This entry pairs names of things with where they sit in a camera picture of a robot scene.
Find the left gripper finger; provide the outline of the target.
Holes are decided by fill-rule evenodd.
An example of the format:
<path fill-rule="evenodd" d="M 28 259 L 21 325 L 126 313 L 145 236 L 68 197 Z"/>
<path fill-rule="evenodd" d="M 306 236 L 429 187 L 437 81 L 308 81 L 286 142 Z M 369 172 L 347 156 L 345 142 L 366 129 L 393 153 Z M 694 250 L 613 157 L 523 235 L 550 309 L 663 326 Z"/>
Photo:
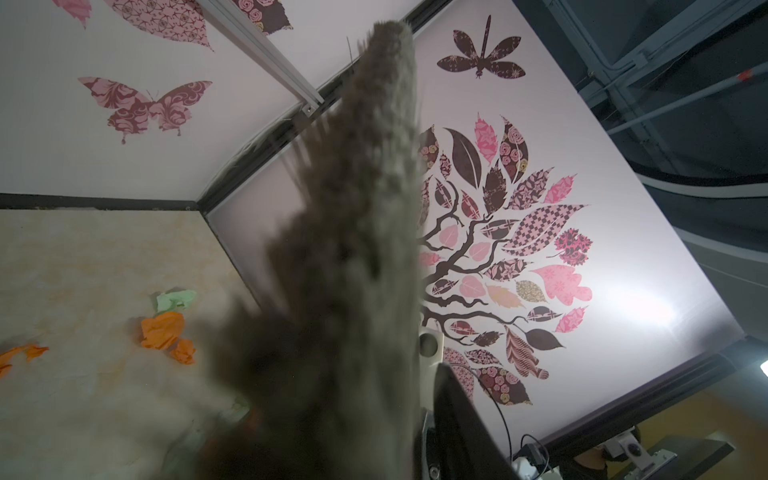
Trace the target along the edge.
<path fill-rule="evenodd" d="M 441 479 L 518 479 L 446 363 L 434 386 L 437 468 Z"/>

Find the dark brown hand brush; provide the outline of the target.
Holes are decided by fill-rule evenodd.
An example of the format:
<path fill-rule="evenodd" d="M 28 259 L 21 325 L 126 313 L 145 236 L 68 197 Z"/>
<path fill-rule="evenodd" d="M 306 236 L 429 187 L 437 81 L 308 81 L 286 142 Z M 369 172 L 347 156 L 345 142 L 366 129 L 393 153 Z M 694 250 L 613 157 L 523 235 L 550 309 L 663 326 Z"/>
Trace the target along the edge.
<path fill-rule="evenodd" d="M 270 301 L 217 350 L 248 405 L 197 479 L 409 479 L 419 411 L 422 165 L 410 27 L 377 23 L 339 106 L 310 126 L 305 200 L 270 242 Z"/>

